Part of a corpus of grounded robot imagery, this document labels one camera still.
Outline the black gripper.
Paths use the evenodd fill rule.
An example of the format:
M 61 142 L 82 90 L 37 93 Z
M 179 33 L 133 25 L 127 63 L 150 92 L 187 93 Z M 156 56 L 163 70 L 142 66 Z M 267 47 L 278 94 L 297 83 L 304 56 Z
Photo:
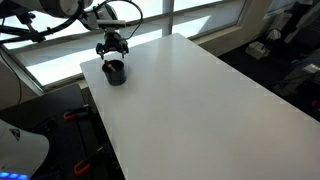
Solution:
M 124 58 L 129 53 L 127 43 L 123 43 L 123 37 L 116 31 L 104 32 L 104 45 L 98 43 L 96 45 L 96 53 L 104 60 L 105 50 L 120 50 L 121 57 Z

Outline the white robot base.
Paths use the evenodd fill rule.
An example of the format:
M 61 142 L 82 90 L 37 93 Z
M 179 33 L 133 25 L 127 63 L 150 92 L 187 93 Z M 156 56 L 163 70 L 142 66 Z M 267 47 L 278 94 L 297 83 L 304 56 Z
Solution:
M 0 120 L 0 180 L 31 180 L 49 153 L 49 141 Z

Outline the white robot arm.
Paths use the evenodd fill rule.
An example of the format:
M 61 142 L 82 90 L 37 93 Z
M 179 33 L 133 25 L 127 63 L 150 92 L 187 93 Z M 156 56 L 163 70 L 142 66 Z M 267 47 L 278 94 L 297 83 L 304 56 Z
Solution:
M 13 35 L 13 38 L 3 39 L 2 44 L 31 40 L 43 42 L 46 36 L 62 31 L 79 21 L 88 30 L 103 30 L 104 43 L 96 45 L 96 53 L 104 58 L 108 52 L 116 51 L 125 56 L 129 53 L 127 40 L 117 29 L 125 27 L 126 22 L 119 20 L 109 0 L 92 6 L 93 0 L 1 0 L 0 18 L 6 19 L 15 16 L 26 29 L 2 25 L 0 32 Z M 65 19 L 65 22 L 56 27 L 47 27 L 38 31 L 33 26 L 36 17 L 34 11 L 44 13 L 54 18 Z

